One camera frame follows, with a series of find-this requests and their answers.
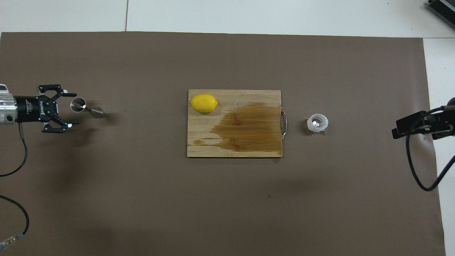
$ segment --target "black cable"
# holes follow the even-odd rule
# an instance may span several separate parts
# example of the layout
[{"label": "black cable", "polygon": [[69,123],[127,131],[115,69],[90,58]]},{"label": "black cable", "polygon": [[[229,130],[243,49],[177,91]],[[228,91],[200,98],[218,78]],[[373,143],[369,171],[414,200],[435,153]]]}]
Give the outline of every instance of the black cable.
[{"label": "black cable", "polygon": [[411,137],[411,132],[414,131],[415,126],[417,125],[417,123],[420,120],[422,120],[423,118],[431,115],[434,112],[443,111],[443,110],[444,110],[444,107],[434,108],[434,109],[426,112],[425,114],[421,115],[419,118],[417,118],[414,121],[414,123],[412,123],[411,127],[409,128],[408,134],[406,135],[406,153],[408,155],[408,162],[409,162],[409,167],[411,168],[412,176],[414,176],[414,179],[415,179],[415,181],[417,181],[417,184],[419,185],[419,187],[421,189],[425,190],[425,191],[432,191],[433,189],[435,189],[438,186],[439,182],[442,180],[444,175],[449,171],[450,167],[454,164],[455,155],[450,159],[450,161],[447,163],[447,165],[444,167],[444,169],[442,169],[441,173],[436,178],[435,182],[430,187],[427,188],[427,187],[422,185],[422,183],[420,182],[419,178],[417,177],[417,174],[415,173],[414,166],[412,164],[412,159],[411,159],[411,152],[410,152],[410,149],[409,149],[409,140],[410,140],[410,137]]},{"label": "black cable", "polygon": [[20,170],[22,168],[22,166],[24,166],[25,162],[27,161],[28,148],[27,148],[27,143],[25,143],[25,140],[24,140],[24,132],[22,131],[22,123],[19,123],[19,135],[20,135],[20,139],[22,140],[22,143],[24,144],[24,149],[25,149],[24,161],[22,161],[22,163],[16,170],[14,170],[10,173],[7,173],[7,174],[0,174],[0,177],[5,177],[5,176],[11,175],[11,174],[17,172],[18,170]]},{"label": "black cable", "polygon": [[12,200],[11,198],[8,198],[8,197],[2,196],[2,195],[0,195],[0,198],[5,199],[6,201],[9,201],[9,202],[15,204],[17,207],[19,207],[22,210],[22,212],[25,215],[25,229],[24,229],[24,232],[22,232],[22,234],[25,235],[27,233],[28,226],[30,224],[30,220],[29,220],[27,211],[18,202]]}]

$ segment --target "cable connector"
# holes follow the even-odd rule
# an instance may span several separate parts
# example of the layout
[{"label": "cable connector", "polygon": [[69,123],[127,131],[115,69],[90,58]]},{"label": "cable connector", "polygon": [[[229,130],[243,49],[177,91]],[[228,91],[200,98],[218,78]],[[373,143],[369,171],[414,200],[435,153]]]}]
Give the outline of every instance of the cable connector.
[{"label": "cable connector", "polygon": [[444,111],[454,111],[455,110],[455,105],[448,105],[448,106],[442,106],[444,108]]},{"label": "cable connector", "polygon": [[9,246],[11,246],[13,244],[15,244],[22,237],[24,237],[24,234],[20,233],[17,236],[12,236],[12,237],[6,239],[5,241],[1,242],[0,243],[0,251],[6,249],[7,247],[9,247]]}]

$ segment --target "silver cup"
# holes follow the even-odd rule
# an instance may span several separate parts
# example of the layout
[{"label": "silver cup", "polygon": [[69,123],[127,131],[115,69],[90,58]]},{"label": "silver cup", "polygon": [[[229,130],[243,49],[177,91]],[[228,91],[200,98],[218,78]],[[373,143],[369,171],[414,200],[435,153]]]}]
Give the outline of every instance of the silver cup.
[{"label": "silver cup", "polygon": [[70,104],[71,110],[79,113],[87,109],[87,111],[93,116],[94,118],[102,118],[103,117],[103,109],[102,108],[88,108],[87,102],[83,98],[75,98],[71,101]]}]

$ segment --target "wet stain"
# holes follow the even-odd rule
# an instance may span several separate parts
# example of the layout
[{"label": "wet stain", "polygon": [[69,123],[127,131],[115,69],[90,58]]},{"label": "wet stain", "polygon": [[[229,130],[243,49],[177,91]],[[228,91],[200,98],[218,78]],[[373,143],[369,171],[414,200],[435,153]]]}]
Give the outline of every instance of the wet stain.
[{"label": "wet stain", "polygon": [[202,140],[200,140],[200,139],[197,139],[197,140],[193,141],[193,144],[194,144],[194,145],[197,145],[197,146],[203,146],[203,145],[205,145],[204,142],[203,142]]},{"label": "wet stain", "polygon": [[211,146],[236,152],[278,152],[282,155],[280,113],[280,106],[266,107],[260,102],[238,107],[225,114],[210,130],[221,140]]}]

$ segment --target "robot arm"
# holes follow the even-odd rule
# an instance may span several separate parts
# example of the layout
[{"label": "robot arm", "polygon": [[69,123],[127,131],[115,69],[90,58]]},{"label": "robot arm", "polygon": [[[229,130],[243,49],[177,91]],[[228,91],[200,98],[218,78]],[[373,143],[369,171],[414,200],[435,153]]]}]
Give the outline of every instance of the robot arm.
[{"label": "robot arm", "polygon": [[449,100],[444,110],[420,118],[426,111],[419,111],[396,121],[397,128],[392,130],[394,139],[408,135],[414,121],[419,119],[411,134],[431,134],[433,139],[455,136],[455,97]]},{"label": "robot arm", "polygon": [[[55,91],[54,97],[49,98],[44,93],[46,91]],[[60,97],[75,97],[76,93],[68,93],[61,88],[59,84],[40,85],[38,86],[40,96],[13,96],[9,93],[8,88],[0,85],[0,124],[24,123],[24,122],[42,122],[44,133],[64,133],[73,124],[80,122],[68,122],[58,116],[58,105],[56,100]],[[60,125],[60,128],[54,128],[49,124],[53,121]]]}]

